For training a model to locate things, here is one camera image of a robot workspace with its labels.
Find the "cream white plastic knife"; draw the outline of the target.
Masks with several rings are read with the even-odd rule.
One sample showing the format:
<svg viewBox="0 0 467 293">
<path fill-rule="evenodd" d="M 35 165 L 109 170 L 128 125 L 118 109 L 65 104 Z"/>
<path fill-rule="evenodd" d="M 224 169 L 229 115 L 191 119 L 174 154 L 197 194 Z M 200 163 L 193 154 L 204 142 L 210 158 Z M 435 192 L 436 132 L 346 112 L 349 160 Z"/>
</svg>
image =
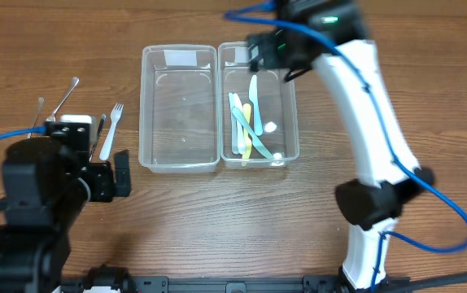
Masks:
<svg viewBox="0 0 467 293">
<path fill-rule="evenodd" d="M 233 107 L 231 111 L 233 112 L 234 109 L 237 109 L 238 112 L 242 113 L 242 103 L 241 99 L 239 98 L 237 93 L 232 94 L 231 100 L 233 101 Z M 244 133 L 243 133 L 243 127 L 241 122 L 238 119 L 238 116 L 233 114 L 233 118 L 235 119 L 235 124 L 236 124 L 236 145 L 237 145 L 237 153 L 244 155 L 247 151 L 245 139 L 244 139 Z"/>
</svg>

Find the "black handled metal fork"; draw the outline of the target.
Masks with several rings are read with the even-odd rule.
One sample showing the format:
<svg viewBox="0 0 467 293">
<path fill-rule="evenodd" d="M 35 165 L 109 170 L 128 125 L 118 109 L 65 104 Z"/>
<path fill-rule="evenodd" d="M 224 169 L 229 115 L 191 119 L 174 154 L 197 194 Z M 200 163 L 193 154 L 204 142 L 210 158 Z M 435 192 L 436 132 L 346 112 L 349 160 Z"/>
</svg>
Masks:
<svg viewBox="0 0 467 293">
<path fill-rule="evenodd" d="M 97 128 L 97 131 L 96 131 L 96 137 L 94 139 L 94 142 L 92 143 L 92 147 L 91 147 L 90 152 L 89 152 L 89 162 L 93 159 L 94 152 L 96 152 L 98 141 L 99 141 L 101 133 L 103 131 L 103 126 L 105 124 L 106 118 L 107 118 L 106 114 L 102 114 L 101 117 L 100 117 L 100 121 L 98 123 L 98 128 Z"/>
</svg>

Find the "white plastic fork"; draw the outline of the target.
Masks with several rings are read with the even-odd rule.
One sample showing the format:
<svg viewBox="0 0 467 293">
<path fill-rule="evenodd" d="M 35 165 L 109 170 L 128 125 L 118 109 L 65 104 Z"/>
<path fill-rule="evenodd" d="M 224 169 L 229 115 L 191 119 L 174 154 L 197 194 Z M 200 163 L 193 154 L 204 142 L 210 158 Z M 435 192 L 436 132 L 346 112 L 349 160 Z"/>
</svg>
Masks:
<svg viewBox="0 0 467 293">
<path fill-rule="evenodd" d="M 117 103 L 111 111 L 111 126 L 108 131 L 105 142 L 103 144 L 102 150 L 100 151 L 100 154 L 99 154 L 99 159 L 101 161 L 106 161 L 110 157 L 112 143 L 114 141 L 114 137 L 116 134 L 116 127 L 122 116 L 123 109 L 124 109 L 124 105 L 121 103 Z"/>
</svg>

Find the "mint green plastic knife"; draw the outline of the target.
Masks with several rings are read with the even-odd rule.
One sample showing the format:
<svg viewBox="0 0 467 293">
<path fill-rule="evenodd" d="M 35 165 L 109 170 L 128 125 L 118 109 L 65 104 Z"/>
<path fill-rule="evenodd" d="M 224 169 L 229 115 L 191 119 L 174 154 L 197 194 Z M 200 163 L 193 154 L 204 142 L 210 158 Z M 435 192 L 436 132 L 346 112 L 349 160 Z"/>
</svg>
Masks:
<svg viewBox="0 0 467 293">
<path fill-rule="evenodd" d="M 257 75 L 253 75 L 251 77 L 251 82 L 250 82 L 250 85 L 249 85 L 248 98 L 251 101 L 252 106 L 253 106 L 255 134 L 257 136 L 261 136 L 263 134 L 263 125 L 262 125 L 262 119 L 261 119 L 261 114 L 260 114 Z"/>
</svg>

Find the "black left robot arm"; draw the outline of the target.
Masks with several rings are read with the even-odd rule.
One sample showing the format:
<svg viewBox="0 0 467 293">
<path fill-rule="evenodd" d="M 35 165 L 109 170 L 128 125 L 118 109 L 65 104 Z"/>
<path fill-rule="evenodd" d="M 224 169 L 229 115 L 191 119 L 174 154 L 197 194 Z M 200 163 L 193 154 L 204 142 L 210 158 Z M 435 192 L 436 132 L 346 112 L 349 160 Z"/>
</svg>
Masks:
<svg viewBox="0 0 467 293">
<path fill-rule="evenodd" d="M 131 192 L 128 151 L 112 162 L 89 159 L 92 126 L 50 122 L 26 129 L 2 162 L 0 292 L 83 292 L 95 286 L 134 292 L 126 269 L 101 266 L 63 283 L 69 230 L 87 203 L 110 203 Z"/>
</svg>

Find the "long silver metal fork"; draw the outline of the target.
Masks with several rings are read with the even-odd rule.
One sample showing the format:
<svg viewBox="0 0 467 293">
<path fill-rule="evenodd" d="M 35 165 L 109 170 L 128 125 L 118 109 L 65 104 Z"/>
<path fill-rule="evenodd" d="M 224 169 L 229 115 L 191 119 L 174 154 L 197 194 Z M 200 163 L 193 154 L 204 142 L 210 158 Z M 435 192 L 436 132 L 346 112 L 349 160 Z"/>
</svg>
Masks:
<svg viewBox="0 0 467 293">
<path fill-rule="evenodd" d="M 67 101 L 73 90 L 78 86 L 79 81 L 80 79 L 78 77 L 73 77 L 71 79 L 70 86 L 67 88 L 65 94 L 63 95 L 63 99 L 59 102 L 58 106 L 51 112 L 51 114 L 46 118 L 46 121 L 56 121 L 56 115 L 58 114 L 63 104 Z"/>
</svg>

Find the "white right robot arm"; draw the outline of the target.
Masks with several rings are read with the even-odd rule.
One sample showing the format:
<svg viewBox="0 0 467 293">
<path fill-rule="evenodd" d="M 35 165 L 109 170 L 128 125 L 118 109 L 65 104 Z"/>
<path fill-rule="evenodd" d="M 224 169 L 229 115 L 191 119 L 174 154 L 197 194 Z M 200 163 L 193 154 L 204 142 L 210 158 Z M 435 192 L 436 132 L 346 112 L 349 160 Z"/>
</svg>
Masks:
<svg viewBox="0 0 467 293">
<path fill-rule="evenodd" d="M 249 66 L 284 69 L 294 80 L 314 71 L 336 102 L 356 160 L 356 178 L 336 187 L 349 223 L 338 291 L 386 285 L 386 251 L 404 205 L 434 184 L 399 127 L 369 36 L 353 1 L 270 1 L 273 31 L 249 36 Z"/>
</svg>

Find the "yellow plastic knife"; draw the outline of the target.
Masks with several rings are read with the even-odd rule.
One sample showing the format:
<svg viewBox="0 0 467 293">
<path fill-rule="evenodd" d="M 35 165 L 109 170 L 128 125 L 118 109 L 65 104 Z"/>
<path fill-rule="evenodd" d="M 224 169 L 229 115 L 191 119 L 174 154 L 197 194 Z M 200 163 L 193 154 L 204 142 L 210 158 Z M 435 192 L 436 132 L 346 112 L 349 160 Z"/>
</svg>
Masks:
<svg viewBox="0 0 467 293">
<path fill-rule="evenodd" d="M 251 105 L 249 103 L 244 103 L 242 106 L 242 112 L 244 115 L 244 118 L 246 119 L 247 123 L 250 123 L 251 121 Z M 246 151 L 242 155 L 243 160 L 248 160 L 251 156 L 251 148 L 252 148 L 252 142 L 250 139 L 250 135 L 247 132 L 246 129 L 243 130 L 243 136 L 244 136 L 244 141 L 245 141 L 245 147 Z"/>
</svg>

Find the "pale teal plastic knife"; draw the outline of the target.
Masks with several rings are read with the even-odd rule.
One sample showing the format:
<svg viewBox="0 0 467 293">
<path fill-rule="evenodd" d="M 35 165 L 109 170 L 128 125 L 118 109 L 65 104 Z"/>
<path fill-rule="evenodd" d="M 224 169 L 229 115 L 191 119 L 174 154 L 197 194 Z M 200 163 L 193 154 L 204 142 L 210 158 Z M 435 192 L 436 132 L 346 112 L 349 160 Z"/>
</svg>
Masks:
<svg viewBox="0 0 467 293">
<path fill-rule="evenodd" d="M 243 113 L 238 112 L 237 109 L 233 110 L 233 114 L 238 116 L 239 121 L 242 124 L 242 127 L 247 130 L 249 135 L 251 136 L 252 146 L 266 159 L 273 159 L 273 154 L 265 147 L 265 145 L 260 141 L 259 137 L 255 134 L 253 128 L 247 123 L 246 119 L 244 118 Z"/>
</svg>

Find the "light blue plastic knife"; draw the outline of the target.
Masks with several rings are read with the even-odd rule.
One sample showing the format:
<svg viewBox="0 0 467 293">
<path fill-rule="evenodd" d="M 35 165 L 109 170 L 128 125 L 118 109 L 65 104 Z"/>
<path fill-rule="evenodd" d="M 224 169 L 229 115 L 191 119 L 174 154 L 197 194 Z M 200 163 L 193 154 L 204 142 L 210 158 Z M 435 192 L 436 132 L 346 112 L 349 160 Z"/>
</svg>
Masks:
<svg viewBox="0 0 467 293">
<path fill-rule="evenodd" d="M 237 135 L 237 120 L 233 115 L 233 109 L 236 107 L 234 101 L 234 94 L 229 93 L 229 109 L 230 109 L 230 119 L 231 119 L 231 145 L 232 153 L 238 155 L 238 135 Z"/>
</svg>

